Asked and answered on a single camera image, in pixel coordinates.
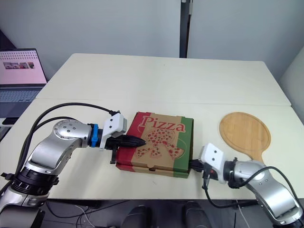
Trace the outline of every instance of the laptop keyboard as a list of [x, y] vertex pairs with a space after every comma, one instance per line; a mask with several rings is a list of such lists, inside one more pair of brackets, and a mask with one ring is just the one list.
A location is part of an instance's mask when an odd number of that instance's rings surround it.
[[38, 93], [37, 90], [0, 91], [0, 102], [32, 102]]

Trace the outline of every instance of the white wall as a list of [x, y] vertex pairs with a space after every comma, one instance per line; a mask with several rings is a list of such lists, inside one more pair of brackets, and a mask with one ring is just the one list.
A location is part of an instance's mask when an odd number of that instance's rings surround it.
[[193, 0], [188, 57], [264, 61], [278, 80], [304, 45], [304, 0]]
[[279, 84], [304, 124], [304, 47], [281, 77]]
[[2, 0], [0, 29], [16, 47], [37, 48], [51, 78], [73, 53], [179, 57], [180, 3]]

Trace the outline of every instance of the laptop screen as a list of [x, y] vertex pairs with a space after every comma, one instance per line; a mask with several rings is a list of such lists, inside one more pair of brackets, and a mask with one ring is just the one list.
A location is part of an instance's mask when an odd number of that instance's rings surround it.
[[35, 49], [0, 51], [0, 85], [46, 83]]

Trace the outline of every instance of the blue ring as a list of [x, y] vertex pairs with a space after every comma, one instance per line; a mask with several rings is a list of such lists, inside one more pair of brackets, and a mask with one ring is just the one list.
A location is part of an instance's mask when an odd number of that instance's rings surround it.
[[96, 142], [98, 141], [97, 133], [98, 133], [98, 124], [94, 124], [93, 137], [91, 139], [91, 142], [92, 142], [91, 147], [96, 146]]

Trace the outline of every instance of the pizza illustration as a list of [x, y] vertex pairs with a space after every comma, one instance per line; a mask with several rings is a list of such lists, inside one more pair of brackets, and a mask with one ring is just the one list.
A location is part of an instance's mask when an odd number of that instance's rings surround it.
[[144, 140], [149, 144], [157, 146], [160, 144], [169, 144], [170, 142], [172, 142], [174, 138], [175, 138], [174, 131], [157, 128], [149, 131], [145, 135]]
[[150, 153], [151, 158], [158, 159], [162, 157], [160, 150], [164, 146], [173, 160], [181, 157], [185, 150], [170, 144], [175, 138], [175, 133], [172, 130], [152, 129], [145, 136], [144, 140], [148, 143], [142, 148], [136, 149], [135, 156], [143, 157], [146, 153]]

